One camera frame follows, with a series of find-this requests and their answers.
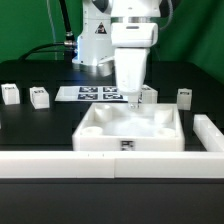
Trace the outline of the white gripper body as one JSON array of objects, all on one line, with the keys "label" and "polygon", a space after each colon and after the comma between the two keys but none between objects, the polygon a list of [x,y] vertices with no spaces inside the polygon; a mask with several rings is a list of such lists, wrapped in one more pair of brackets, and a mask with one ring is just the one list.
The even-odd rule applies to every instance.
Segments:
[{"label": "white gripper body", "polygon": [[116,48],[116,86],[125,96],[137,96],[142,88],[149,50],[145,48]]}]

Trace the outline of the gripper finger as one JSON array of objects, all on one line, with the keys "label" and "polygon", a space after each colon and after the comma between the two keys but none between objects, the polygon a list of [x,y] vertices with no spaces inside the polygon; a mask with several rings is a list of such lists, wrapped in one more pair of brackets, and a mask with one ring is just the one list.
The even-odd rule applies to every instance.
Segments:
[{"label": "gripper finger", "polygon": [[138,96],[129,96],[128,105],[130,109],[138,109],[139,108]]}]

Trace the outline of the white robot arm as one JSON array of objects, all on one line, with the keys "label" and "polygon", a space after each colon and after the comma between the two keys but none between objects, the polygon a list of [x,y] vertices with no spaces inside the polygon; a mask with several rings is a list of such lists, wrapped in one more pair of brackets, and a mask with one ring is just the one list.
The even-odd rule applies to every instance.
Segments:
[{"label": "white robot arm", "polygon": [[153,20],[173,16],[174,0],[82,0],[83,30],[73,62],[95,74],[116,76],[129,106],[139,104],[150,48],[161,28]]}]

